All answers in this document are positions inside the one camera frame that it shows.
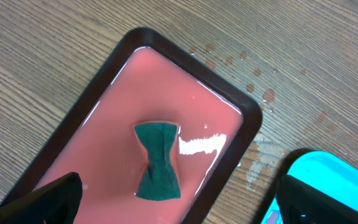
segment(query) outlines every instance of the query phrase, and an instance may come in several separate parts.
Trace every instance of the tray rim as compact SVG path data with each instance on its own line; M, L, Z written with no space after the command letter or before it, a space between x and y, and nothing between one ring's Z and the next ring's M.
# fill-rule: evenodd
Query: tray rim
M262 110L250 96L148 27L132 29L118 42L60 124L4 197L0 207L34 189L92 110L99 97L116 78L133 51L143 46L153 48L241 111L243 122L237 134L182 223L201 223L204 220L262 125Z

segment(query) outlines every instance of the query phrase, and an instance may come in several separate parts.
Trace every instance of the liquid spill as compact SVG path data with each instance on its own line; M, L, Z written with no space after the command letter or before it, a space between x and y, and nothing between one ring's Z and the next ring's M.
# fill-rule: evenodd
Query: liquid spill
M323 111L323 112L321 112L321 114L318 116L317 120L314 123L322 124L326 118L327 118L327 112Z
M257 69L254 70L254 75L255 75L256 77L259 77L260 74L262 74L262 71L261 71L259 68L257 68Z
M228 57L226 59L226 62L224 63L226 66L232 65L233 64L233 60L234 58L232 56Z
M211 61L210 59L206 59L205 65L206 65L209 69L215 70L215 62Z
M261 187L266 187L273 174L273 167L277 161L277 157L272 156L278 151L284 151L284 148L277 147L272 141L256 137L249 146L249 150L245 155L245 170L246 170L246 189L255 191Z
M197 48L195 46L190 47L189 54L194 55L197 52Z
M255 90L255 85L254 84L248 84L247 85L247 92L248 93L252 93Z
M279 211L272 211L268 216L265 224L277 224L278 218L280 217Z
M274 90L272 90L272 89L266 90L265 93L263 94L264 102L267 104L273 103L275 98L276 98L276 96L275 96Z
M211 53L212 51L214 51L216 48L216 44L214 43L208 43L205 45L205 51L207 51L208 53Z
M243 52L240 53L240 59L241 59L241 60L244 60L244 59L246 59L247 57L248 57L248 55L247 55L246 52L243 51Z
M330 124L328 126L328 130L330 130L331 132L335 132L337 129L337 125L336 124Z

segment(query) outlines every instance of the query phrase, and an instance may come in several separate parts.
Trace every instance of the water droplet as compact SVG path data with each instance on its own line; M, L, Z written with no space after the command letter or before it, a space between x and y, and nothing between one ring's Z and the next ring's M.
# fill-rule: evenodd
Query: water droplet
M317 120L314 122L315 124L323 123L327 118L327 112L322 111L321 114L318 116Z
M207 51L208 53L211 53L212 51L214 51L216 48L216 45L214 43L209 43L205 46L205 51Z
M244 60L244 59L246 59L247 57L248 57L248 55L247 55L246 52L243 51L243 52L240 53L240 59L241 59L241 60Z
M259 68L257 68L257 69L254 70L254 75L255 75L256 77L259 77L260 74L262 74L262 71L261 71Z
M254 84L248 84L247 85L247 92L248 93L252 93L255 90L255 85Z
M189 54L194 55L197 52L197 48L195 46L190 47Z
M215 70L215 62L211 61L210 59L207 59L205 61L205 65L211 69L211 70Z
M263 94L263 99L264 99L264 102L269 104L269 103L272 103L274 100L275 100L275 93L274 93L274 90L272 89L268 89L265 91L265 93Z

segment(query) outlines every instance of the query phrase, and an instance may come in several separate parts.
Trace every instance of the black object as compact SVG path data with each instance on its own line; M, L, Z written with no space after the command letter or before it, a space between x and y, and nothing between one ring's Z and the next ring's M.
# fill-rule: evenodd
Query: black object
M77 173L69 173L0 207L0 224L72 224L82 198Z
M204 220L242 155L257 134L262 124L262 111L252 98L149 28L133 29L117 44L22 177L6 195L0 207L32 191L74 135L86 115L92 110L99 97L114 80L129 56L135 49L143 46L151 47L168 58L208 88L225 97L242 113L244 121L241 127L182 223L201 223Z
M357 224L358 212L302 181L284 175L277 185L284 224Z

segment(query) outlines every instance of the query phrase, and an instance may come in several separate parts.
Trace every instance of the wood grain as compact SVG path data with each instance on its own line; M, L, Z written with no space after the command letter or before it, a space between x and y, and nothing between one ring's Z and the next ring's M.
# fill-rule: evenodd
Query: wood grain
M148 26L264 108L205 223L250 223L298 148L358 168L358 6L350 0L0 0L0 201L130 29ZM275 98L264 102L273 90Z

